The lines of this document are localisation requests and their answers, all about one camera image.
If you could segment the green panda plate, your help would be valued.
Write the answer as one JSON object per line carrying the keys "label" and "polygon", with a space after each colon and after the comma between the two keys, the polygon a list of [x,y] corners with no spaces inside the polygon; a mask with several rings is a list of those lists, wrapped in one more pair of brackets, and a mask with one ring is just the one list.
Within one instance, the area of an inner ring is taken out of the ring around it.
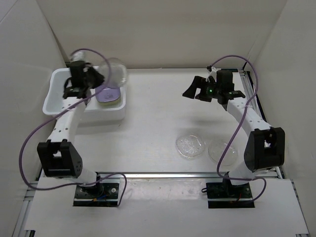
{"label": "green panda plate", "polygon": [[104,108],[118,107],[121,104],[120,100],[115,101],[98,101],[98,104]]}

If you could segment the purple panda plate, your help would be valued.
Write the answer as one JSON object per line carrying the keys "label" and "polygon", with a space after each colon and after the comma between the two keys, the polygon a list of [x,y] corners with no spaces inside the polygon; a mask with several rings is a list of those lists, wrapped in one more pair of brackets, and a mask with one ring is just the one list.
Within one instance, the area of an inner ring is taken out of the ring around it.
{"label": "purple panda plate", "polygon": [[120,96],[121,92],[119,88],[109,88],[104,86],[99,86],[95,89],[96,93],[96,100],[99,103],[110,103],[117,101]]}

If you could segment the smoky clear plate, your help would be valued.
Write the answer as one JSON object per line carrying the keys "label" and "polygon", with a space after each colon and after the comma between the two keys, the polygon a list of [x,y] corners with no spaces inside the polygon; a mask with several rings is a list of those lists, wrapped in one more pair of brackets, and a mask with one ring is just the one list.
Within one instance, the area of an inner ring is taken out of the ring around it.
{"label": "smoky clear plate", "polygon": [[103,61],[98,72],[104,76],[105,85],[112,89],[124,86],[128,80],[127,68],[118,58],[110,58],[108,63]]}

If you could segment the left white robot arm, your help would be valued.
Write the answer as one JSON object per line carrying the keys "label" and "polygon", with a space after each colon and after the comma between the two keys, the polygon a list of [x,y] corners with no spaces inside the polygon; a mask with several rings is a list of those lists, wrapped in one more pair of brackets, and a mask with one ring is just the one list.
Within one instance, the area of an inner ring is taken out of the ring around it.
{"label": "left white robot arm", "polygon": [[104,77],[84,60],[71,62],[69,69],[71,76],[64,84],[62,115],[58,117],[48,139],[38,144],[37,152],[47,177],[68,179],[87,187],[87,192],[97,198],[103,194],[104,185],[98,182],[96,172],[83,166],[74,140],[91,98],[91,89],[102,85]]}

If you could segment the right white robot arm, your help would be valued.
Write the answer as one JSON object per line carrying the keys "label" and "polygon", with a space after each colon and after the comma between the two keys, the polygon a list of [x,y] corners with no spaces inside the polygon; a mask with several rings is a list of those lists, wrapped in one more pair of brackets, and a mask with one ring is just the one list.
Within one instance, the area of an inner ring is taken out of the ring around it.
{"label": "right white robot arm", "polygon": [[233,73],[212,68],[209,76],[195,76],[182,94],[190,99],[211,102],[213,99],[239,122],[248,137],[243,162],[223,176],[222,193],[234,197],[241,185],[253,180],[256,174],[284,164],[285,132],[272,127],[249,106],[246,96],[235,90]]}

